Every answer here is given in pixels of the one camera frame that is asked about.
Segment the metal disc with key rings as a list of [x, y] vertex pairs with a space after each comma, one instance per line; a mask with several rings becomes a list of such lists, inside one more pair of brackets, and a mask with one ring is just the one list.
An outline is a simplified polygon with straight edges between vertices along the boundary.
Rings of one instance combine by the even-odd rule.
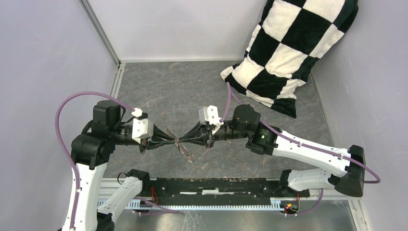
[[188, 153], [186, 147], [180, 142], [178, 135], [169, 128], [166, 129], [166, 133], [170, 137], [174, 138], [177, 149], [185, 156], [186, 161], [188, 163], [193, 163], [194, 162], [193, 155]]

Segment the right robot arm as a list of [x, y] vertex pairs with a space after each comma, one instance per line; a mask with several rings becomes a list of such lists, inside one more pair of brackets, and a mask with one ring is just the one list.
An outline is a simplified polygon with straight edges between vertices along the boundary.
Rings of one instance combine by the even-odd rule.
[[307, 141], [276, 127], [260, 122], [261, 114], [250, 105], [235, 108], [231, 120], [220, 121], [215, 106], [199, 111], [198, 124], [180, 142], [211, 148], [216, 141], [245, 139], [246, 148], [259, 155], [295, 159], [313, 165], [310, 170], [284, 170], [278, 183], [283, 196], [308, 189], [335, 189], [351, 197], [362, 197], [364, 191], [364, 149], [358, 145], [335, 148]]

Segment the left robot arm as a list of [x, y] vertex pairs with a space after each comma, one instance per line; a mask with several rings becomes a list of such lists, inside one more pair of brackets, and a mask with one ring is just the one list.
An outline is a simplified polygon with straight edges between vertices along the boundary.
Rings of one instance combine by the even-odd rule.
[[131, 109], [130, 121], [123, 116], [130, 108], [118, 100], [103, 100], [93, 107], [92, 120], [74, 138], [70, 148], [60, 145], [72, 168], [72, 190], [64, 231], [112, 231], [129, 202], [152, 191], [147, 172], [132, 169], [108, 200], [98, 205], [104, 172], [118, 145], [135, 145], [142, 152], [167, 144], [174, 138], [158, 129], [143, 111]]

